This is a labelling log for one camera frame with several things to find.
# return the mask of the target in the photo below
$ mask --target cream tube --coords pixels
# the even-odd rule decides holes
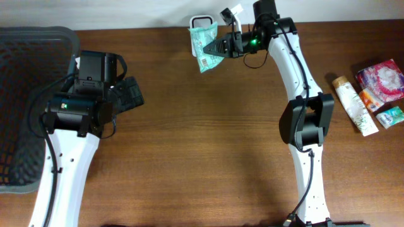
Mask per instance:
[[[352,85],[348,82],[347,78],[341,76],[333,81],[333,85],[341,100],[343,108],[358,127],[362,135],[368,136],[378,132],[379,129],[377,129],[364,103]]]

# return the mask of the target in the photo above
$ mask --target green packet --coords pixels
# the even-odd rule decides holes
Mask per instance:
[[[403,122],[404,113],[400,110],[399,107],[394,107],[377,114],[376,118],[385,129],[388,129],[390,126]]]
[[[215,21],[208,28],[189,28],[188,30],[191,33],[192,45],[195,49],[196,59],[198,60],[201,73],[219,65],[224,57],[205,54],[203,52],[203,47],[216,39],[217,22]]]

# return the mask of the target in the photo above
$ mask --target pink package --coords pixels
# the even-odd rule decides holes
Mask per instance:
[[[404,76],[392,59],[359,71],[356,79],[383,102],[404,97]]]

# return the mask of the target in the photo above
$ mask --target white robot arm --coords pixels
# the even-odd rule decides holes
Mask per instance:
[[[124,70],[119,76],[117,61]],[[113,135],[116,115],[144,104],[135,78],[124,79],[126,71],[120,55],[81,51],[78,76],[74,73],[44,88],[71,78],[61,92],[54,94],[39,118],[46,141],[45,161],[28,227],[78,225],[88,168],[104,125],[114,124]]]
[[[251,32],[228,33],[208,44],[204,52],[236,58],[267,50],[272,56],[289,101],[280,119],[279,130],[294,159],[299,193],[299,203],[283,226],[290,226],[295,218],[298,226],[337,226],[331,221],[326,206],[321,170],[324,137],[330,125],[334,99],[331,94],[323,94],[313,80],[302,55],[293,20],[280,18],[275,0],[259,0],[253,8],[256,22]],[[221,16],[228,25],[234,21],[228,8],[221,12]],[[313,109],[314,113],[306,113],[306,108]]]
[[[86,137],[78,137],[76,131],[61,129],[56,129],[49,137],[60,172],[49,226],[75,227],[78,225],[88,168],[100,138],[90,133]],[[29,227],[44,226],[52,194],[52,167],[51,153],[46,146],[44,170]]]

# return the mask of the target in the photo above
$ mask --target wood grain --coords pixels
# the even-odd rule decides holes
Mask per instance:
[[[404,69],[403,27],[402,20],[297,24],[314,79],[336,100],[323,156],[334,221],[403,226],[404,124],[385,130],[376,122],[380,132],[363,137],[330,84],[346,75],[357,86],[359,69],[391,58]],[[278,131],[287,96],[270,57],[261,69],[225,59],[200,74],[186,28],[77,34],[82,49],[123,55],[146,102],[118,116],[117,134],[100,143],[79,226],[276,224],[294,208],[294,165]],[[395,105],[404,109],[403,100]],[[35,198],[0,195],[1,226],[27,226]]]

